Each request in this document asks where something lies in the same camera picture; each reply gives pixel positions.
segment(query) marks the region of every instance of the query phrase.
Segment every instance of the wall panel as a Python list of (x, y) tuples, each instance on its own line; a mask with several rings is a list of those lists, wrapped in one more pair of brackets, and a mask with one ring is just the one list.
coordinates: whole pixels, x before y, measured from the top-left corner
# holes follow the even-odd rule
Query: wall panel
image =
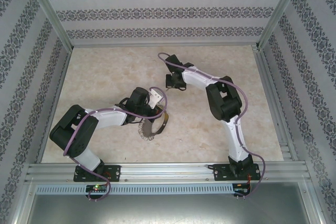
[(264, 48), (300, 159), (336, 223), (335, 0), (291, 0)]
[(75, 46), (257, 42), (279, 0), (50, 0)]
[(0, 0), (0, 223), (36, 161), (68, 59), (37, 0)]

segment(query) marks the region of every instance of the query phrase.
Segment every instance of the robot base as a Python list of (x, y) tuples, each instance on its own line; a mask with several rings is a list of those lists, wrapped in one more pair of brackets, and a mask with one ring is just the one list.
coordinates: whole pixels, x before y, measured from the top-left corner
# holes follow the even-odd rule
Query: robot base
[[(119, 182), (120, 169), (120, 165), (104, 165), (101, 175), (106, 177), (110, 182)], [(74, 182), (105, 182), (105, 180), (88, 173), (77, 165), (74, 174)]]
[(250, 180), (260, 180), (258, 164), (252, 164), (248, 168), (245, 168), (244, 172), (241, 172), (238, 175), (232, 173), (230, 164), (214, 164), (209, 165), (208, 168), (214, 171), (215, 181), (248, 180), (248, 175), (250, 175)]

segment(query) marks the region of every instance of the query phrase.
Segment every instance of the marble floor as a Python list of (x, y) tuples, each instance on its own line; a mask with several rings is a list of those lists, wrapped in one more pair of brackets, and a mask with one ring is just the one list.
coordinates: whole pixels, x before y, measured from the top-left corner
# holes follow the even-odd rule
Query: marble floor
[[(133, 89), (165, 88), (165, 64), (158, 52), (176, 54), (214, 76), (230, 76), (247, 94), (249, 109), (242, 118), (247, 147), (267, 161), (282, 161), (263, 86), (250, 46), (75, 48), (54, 117), (54, 126), (74, 104), (83, 108), (110, 107)], [(146, 141), (137, 124), (96, 130), (90, 148), (104, 162), (226, 162), (224, 128), (211, 114), (206, 93), (193, 86), (167, 91), (170, 116), (163, 133)], [(48, 141), (44, 163), (71, 163)]]

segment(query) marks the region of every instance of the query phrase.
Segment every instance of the white robotic arm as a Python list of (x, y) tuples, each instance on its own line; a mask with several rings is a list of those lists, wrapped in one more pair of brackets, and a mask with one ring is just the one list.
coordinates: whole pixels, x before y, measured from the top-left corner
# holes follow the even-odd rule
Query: white robotic arm
[(237, 90), (228, 85), (233, 83), (232, 79), (228, 76), (223, 78), (211, 77), (205, 72), (197, 69), (193, 64), (182, 64), (176, 55), (170, 55), (165, 60), (166, 65), (171, 74), (166, 75), (166, 87), (185, 90), (187, 84), (194, 85), (199, 89), (206, 91), (209, 101), (209, 107), (213, 116), (220, 120), (226, 132), (229, 143), (229, 162), (230, 170), (237, 177), (238, 174), (243, 174), (253, 164), (252, 156), (245, 151), (246, 145), (243, 137), (243, 131), (240, 119), (240, 108), (242, 101), (237, 93)]
[[(136, 88), (130, 98), (123, 99), (123, 101), (111, 108), (143, 116), (153, 116), (160, 111), (160, 108), (156, 105), (161, 99), (162, 96), (153, 89), (148, 92), (142, 88)], [(62, 150), (65, 150), (74, 133), (73, 125), (78, 125), (81, 119), (92, 111), (94, 110), (83, 109), (79, 105), (72, 106), (52, 129), (50, 139)], [(89, 116), (84, 121), (67, 154), (87, 169), (95, 170), (102, 163), (102, 160), (88, 146), (93, 132), (104, 127), (125, 125), (133, 122), (134, 119), (135, 116), (121, 111), (97, 111), (97, 113)]]
[[(202, 71), (197, 69), (195, 66), (188, 67), (188, 69), (190, 69), (190, 71), (185, 70), (182, 72), (182, 78), (186, 84), (191, 84), (193, 86), (198, 87), (199, 89), (206, 91), (206, 87), (208, 87), (210, 84), (215, 84), (217, 82), (200, 74), (199, 72)], [(226, 122), (224, 120), (221, 120), (221, 122), (225, 128), (226, 136), (229, 142), (229, 157), (232, 158), (234, 161), (239, 162), (246, 159), (248, 153), (245, 150), (243, 150), (237, 138), (237, 133), (235, 129), (235, 121), (237, 117), (238, 117), (237, 115), (232, 117), (229, 122)], [(246, 146), (240, 119), (238, 120), (238, 131), (240, 140), (242, 141), (243, 145)]]

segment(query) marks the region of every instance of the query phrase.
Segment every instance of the purple cable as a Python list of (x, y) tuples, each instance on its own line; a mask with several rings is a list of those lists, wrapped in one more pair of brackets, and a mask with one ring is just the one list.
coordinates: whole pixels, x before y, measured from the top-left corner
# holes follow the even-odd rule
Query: purple cable
[[(64, 152), (63, 152), (63, 156), (66, 156), (66, 155), (67, 155), (67, 153), (68, 153), (68, 151), (69, 151), (69, 148), (70, 148), (70, 146), (72, 145), (73, 140), (75, 139), (76, 134), (78, 133), (79, 129), (80, 129), (81, 126), (83, 125), (84, 121), (85, 121), (90, 115), (92, 115), (92, 114), (95, 114), (95, 113), (98, 113), (98, 112), (101, 112), (101, 111), (119, 111), (119, 112), (123, 112), (123, 113), (129, 114), (129, 115), (136, 116), (136, 117), (138, 117), (138, 118), (143, 118), (143, 119), (155, 119), (155, 118), (159, 118), (159, 117), (166, 111), (166, 109), (167, 109), (167, 104), (168, 104), (167, 95), (164, 93), (164, 91), (163, 91), (162, 89), (160, 89), (160, 88), (158, 88), (158, 87), (150, 87), (150, 88), (149, 88), (149, 90), (152, 90), (152, 89), (157, 89), (157, 90), (159, 90), (159, 91), (162, 93), (163, 98), (164, 98), (164, 100), (165, 100), (164, 108), (163, 108), (163, 110), (162, 110), (159, 114), (157, 114), (157, 115), (155, 115), (155, 116), (142, 116), (142, 115), (138, 115), (138, 114), (134, 114), (134, 113), (132, 113), (132, 112), (126, 111), (126, 110), (122, 110), (122, 109), (114, 109), (114, 108), (105, 108), (105, 109), (98, 109), (98, 110), (95, 110), (95, 111), (91, 111), (91, 112), (89, 112), (88, 114), (86, 114), (86, 115), (82, 118), (82, 120), (80, 120), (79, 124), (77, 125), (75, 131), (73, 132), (73, 134), (72, 134), (72, 136), (71, 136), (71, 138), (70, 138), (70, 140), (69, 140), (69, 142), (68, 142), (68, 144), (67, 144), (67, 146), (66, 146), (66, 148), (65, 148), (65, 150), (64, 150)], [(107, 191), (106, 194), (104, 194), (103, 196), (101, 196), (99, 199), (92, 199), (92, 198), (90, 198), (90, 194), (91, 194), (92, 191), (90, 191), (90, 192), (89, 192), (89, 195), (88, 195), (89, 200), (99, 201), (99, 200), (102, 200), (102, 199), (104, 199), (105, 197), (107, 197), (108, 194), (109, 194), (110, 191), (111, 191), (111, 183), (110, 183), (110, 181), (109, 181), (107, 178), (105, 178), (104, 176), (101, 176), (101, 175), (99, 175), (99, 174), (97, 174), (97, 173), (94, 173), (93, 171), (87, 169), (85, 166), (81, 165), (81, 164), (80, 164), (77, 160), (75, 160), (74, 158), (72, 158), (72, 157), (70, 157), (70, 158), (71, 158), (76, 164), (78, 164), (82, 169), (86, 170), (87, 172), (89, 172), (89, 173), (91, 173), (91, 174), (93, 174), (93, 175), (95, 175), (95, 176), (97, 176), (97, 177), (99, 177), (99, 178), (101, 178), (101, 179), (104, 179), (104, 180), (107, 182), (107, 184), (108, 184), (109, 189), (108, 189), (108, 191)]]
[(235, 85), (235, 84), (233, 84), (233, 83), (231, 83), (231, 82), (229, 82), (229, 81), (225, 81), (225, 80), (221, 80), (221, 79), (218, 79), (218, 78), (214, 78), (213, 76), (210, 76), (210, 75), (208, 75), (208, 74), (206, 74), (206, 73), (203, 73), (203, 72), (201, 72), (201, 71), (193, 70), (193, 69), (189, 69), (189, 68), (186, 68), (186, 67), (183, 67), (183, 66), (174, 64), (174, 63), (170, 63), (170, 62), (166, 61), (165, 59), (163, 59), (160, 55), (166, 55), (166, 56), (168, 56), (168, 57), (169, 57), (170, 55), (167, 54), (167, 53), (165, 53), (165, 52), (159, 52), (158, 55), (157, 55), (158, 58), (159, 58), (160, 60), (162, 60), (164, 63), (166, 63), (166, 64), (168, 64), (168, 65), (171, 65), (171, 66), (174, 66), (174, 67), (177, 67), (177, 68), (181, 68), (181, 69), (184, 69), (184, 70), (188, 70), (188, 71), (191, 71), (191, 72), (196, 72), (196, 73), (199, 73), (199, 74), (203, 75), (204, 77), (209, 78), (209, 79), (211, 79), (211, 80), (219, 81), (219, 82), (225, 83), (225, 84), (227, 84), (227, 85), (230, 85), (230, 86), (234, 87), (235, 89), (237, 89), (237, 90), (243, 95), (244, 100), (245, 100), (245, 107), (244, 107), (243, 111), (241, 112), (241, 114), (237, 117), (236, 122), (235, 122), (238, 142), (239, 142), (239, 144), (241, 145), (241, 147), (243, 148), (243, 150), (244, 150), (245, 152), (247, 152), (248, 154), (251, 154), (251, 155), (253, 155), (253, 156), (259, 157), (259, 158), (261, 159), (261, 161), (262, 161), (262, 165), (263, 165), (263, 168), (262, 168), (262, 171), (263, 171), (263, 172), (261, 173), (260, 180), (259, 180), (258, 183), (256, 184), (254, 190), (253, 190), (252, 192), (250, 192), (247, 196), (245, 196), (245, 198), (249, 197), (250, 195), (252, 195), (252, 194), (256, 191), (256, 189), (258, 189), (258, 187), (259, 187), (259, 185), (260, 185), (260, 182), (262, 181), (262, 178), (264, 177), (264, 174), (265, 174), (266, 163), (265, 163), (265, 160), (264, 160), (263, 157), (261, 157), (260, 155), (258, 155), (258, 154), (256, 154), (256, 153), (250, 152), (250, 151), (243, 145), (243, 143), (241, 142), (240, 136), (239, 136), (239, 131), (238, 131), (238, 130), (239, 130), (239, 129), (238, 129), (238, 120), (239, 120), (240, 118), (242, 118), (242, 116), (243, 116), (243, 115), (246, 113), (246, 111), (247, 111), (247, 108), (248, 108), (248, 100), (247, 100), (247, 96), (245, 95), (245, 93), (243, 92), (243, 90), (242, 90), (240, 87), (238, 87), (237, 85)]

